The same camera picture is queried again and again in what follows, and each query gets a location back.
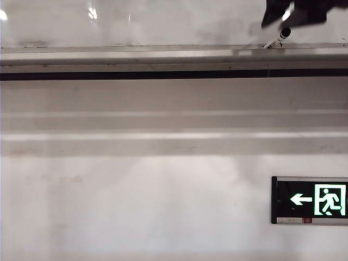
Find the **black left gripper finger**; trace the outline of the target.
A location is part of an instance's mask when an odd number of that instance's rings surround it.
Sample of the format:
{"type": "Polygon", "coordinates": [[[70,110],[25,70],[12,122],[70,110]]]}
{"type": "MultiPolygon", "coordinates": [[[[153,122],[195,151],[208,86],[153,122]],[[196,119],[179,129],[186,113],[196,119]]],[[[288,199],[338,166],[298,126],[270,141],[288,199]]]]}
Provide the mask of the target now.
{"type": "Polygon", "coordinates": [[[291,0],[266,0],[266,9],[261,27],[266,28],[281,19],[293,2],[291,0]]]}

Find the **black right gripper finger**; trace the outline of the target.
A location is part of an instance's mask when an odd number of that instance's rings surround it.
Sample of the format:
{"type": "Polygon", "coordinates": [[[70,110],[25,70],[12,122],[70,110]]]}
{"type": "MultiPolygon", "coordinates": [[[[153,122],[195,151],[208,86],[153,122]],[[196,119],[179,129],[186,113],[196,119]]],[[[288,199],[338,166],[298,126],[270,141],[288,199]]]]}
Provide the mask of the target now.
{"type": "Polygon", "coordinates": [[[284,21],[285,27],[302,27],[322,24],[327,21],[327,13],[333,8],[347,9],[347,1],[293,1],[294,10],[284,21]]]}

